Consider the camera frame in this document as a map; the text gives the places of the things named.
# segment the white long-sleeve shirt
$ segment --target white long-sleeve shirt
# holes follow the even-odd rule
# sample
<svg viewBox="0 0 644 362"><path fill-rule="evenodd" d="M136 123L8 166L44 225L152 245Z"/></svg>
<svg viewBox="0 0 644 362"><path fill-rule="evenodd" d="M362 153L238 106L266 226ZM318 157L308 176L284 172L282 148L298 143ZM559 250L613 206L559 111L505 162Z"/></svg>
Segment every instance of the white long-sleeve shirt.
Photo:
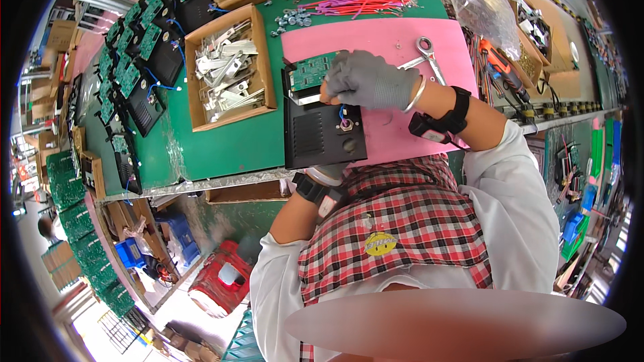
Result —
<svg viewBox="0 0 644 362"><path fill-rule="evenodd" d="M487 151L467 153L463 168L469 184L459 186L459 191L473 203L495 287L550 293L557 270L559 223L520 127L507 121L501 143ZM251 274L255 336L267 362L297 362L300 341L287 334L283 324L304 307L298 257L307 241L280 245L269 233L261 243L263 249ZM422 289L476 288L462 267L413 265L340 287L319 301L379 292L392 283ZM316 362L338 354L314 348Z"/></svg>

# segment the hand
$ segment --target hand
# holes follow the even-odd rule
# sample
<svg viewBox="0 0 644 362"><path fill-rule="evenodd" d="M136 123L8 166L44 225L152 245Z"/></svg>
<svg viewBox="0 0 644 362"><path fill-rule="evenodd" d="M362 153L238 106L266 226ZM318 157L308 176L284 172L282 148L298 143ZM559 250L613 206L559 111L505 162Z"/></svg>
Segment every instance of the hand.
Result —
<svg viewBox="0 0 644 362"><path fill-rule="evenodd" d="M382 56L364 50L353 53L342 50L331 62L320 88L320 101L404 110L418 79L419 71L415 68L398 69L387 64Z"/></svg>

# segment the worker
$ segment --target worker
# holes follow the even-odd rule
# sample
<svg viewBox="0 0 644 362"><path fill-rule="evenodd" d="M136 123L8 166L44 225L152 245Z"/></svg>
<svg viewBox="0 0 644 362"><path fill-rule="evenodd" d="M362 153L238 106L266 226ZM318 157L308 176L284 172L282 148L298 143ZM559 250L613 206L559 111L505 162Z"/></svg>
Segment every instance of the worker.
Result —
<svg viewBox="0 0 644 362"><path fill-rule="evenodd" d="M457 187L445 154L335 176L307 169L261 239L251 274L253 326L267 362L344 358L286 333L285 319L315 302L417 288L552 291L559 223L517 124L461 88L358 50L336 56L321 100L414 108L442 120L471 149L467 185ZM340 183L348 204L316 225L330 203L310 201L310 191Z"/></svg>

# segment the red plaid fabric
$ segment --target red plaid fabric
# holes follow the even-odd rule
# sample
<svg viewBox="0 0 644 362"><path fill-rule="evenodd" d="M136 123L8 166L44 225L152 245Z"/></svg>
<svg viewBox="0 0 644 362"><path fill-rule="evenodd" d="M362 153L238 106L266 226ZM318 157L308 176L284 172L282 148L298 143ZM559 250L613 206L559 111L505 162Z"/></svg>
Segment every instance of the red plaid fabric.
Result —
<svg viewBox="0 0 644 362"><path fill-rule="evenodd" d="M347 169L342 184L350 204L331 215L300 253L305 306L339 287L411 265L467 268L478 288L493 286L483 232L469 197L457 191L447 155ZM394 237L393 250L367 254L365 241L375 232ZM313 361L312 345L301 343L300 361Z"/></svg>

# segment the wrench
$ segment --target wrench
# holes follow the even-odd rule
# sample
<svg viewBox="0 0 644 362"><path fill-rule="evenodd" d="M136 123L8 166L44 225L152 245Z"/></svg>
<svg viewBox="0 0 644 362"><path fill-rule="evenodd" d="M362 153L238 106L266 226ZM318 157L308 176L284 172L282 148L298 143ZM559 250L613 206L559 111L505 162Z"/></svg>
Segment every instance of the wrench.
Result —
<svg viewBox="0 0 644 362"><path fill-rule="evenodd" d="M442 72L440 71L440 67L438 62L436 61L436 57L434 55L434 51L431 47L431 41L427 39L424 36L419 37L416 40L416 49L418 49L419 52L421 52L422 56L417 57L414 60L408 61L407 63L403 64L402 66L399 66L398 68L400 69L409 69L412 67L416 67L423 61L427 60L430 62L431 69L434 71L434 75L436 75L436 79L438 80L440 85L447 85L445 83L445 78L443 77Z"/></svg>

